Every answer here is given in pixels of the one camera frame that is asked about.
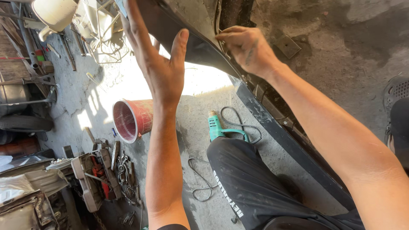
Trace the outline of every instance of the foot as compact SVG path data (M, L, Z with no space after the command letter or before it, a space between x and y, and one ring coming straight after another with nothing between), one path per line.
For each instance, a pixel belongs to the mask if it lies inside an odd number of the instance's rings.
M387 113L388 124L386 126L384 142L387 147L394 151L393 136L391 135L391 110L392 106L401 98L409 97L409 76L403 73L394 76L388 81L384 89L383 105Z

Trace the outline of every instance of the forearm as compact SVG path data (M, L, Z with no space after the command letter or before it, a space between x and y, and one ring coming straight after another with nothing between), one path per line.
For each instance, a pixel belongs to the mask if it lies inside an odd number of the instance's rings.
M146 205L152 215L160 214L175 201L182 200L182 165L174 110L154 103L145 189Z
M348 183L356 176L401 169L390 150L363 124L297 76L275 63L263 76L288 103L316 149Z

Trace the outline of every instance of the knee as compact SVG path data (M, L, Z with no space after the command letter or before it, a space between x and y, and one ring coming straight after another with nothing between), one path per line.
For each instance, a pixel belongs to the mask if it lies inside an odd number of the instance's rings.
M207 148L207 158L211 161L212 159L220 159L221 156L237 156L249 146L252 148L252 145L244 140L218 137Z
M220 154L225 153L226 150L232 149L232 144L229 142L229 138L218 137L214 139L207 148L207 159L218 158Z

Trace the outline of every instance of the black pants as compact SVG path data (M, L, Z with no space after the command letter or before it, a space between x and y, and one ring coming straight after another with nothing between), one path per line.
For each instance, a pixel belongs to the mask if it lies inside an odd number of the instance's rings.
M397 157L409 169L409 98L394 104L391 133ZM219 137L210 144L207 157L219 188L246 230L364 230L357 210L326 216L292 198L252 144Z
M409 174L409 97L398 100L392 107L391 134L396 157Z

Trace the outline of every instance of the pant leg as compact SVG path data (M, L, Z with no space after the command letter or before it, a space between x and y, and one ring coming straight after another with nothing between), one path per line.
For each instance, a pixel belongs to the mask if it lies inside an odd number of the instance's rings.
M409 173L409 97L398 100L392 107L391 134L396 157Z
M246 230L260 230L279 216L319 222L334 230L364 229L362 223L323 215L293 199L250 143L218 137L208 147L207 157L227 205Z

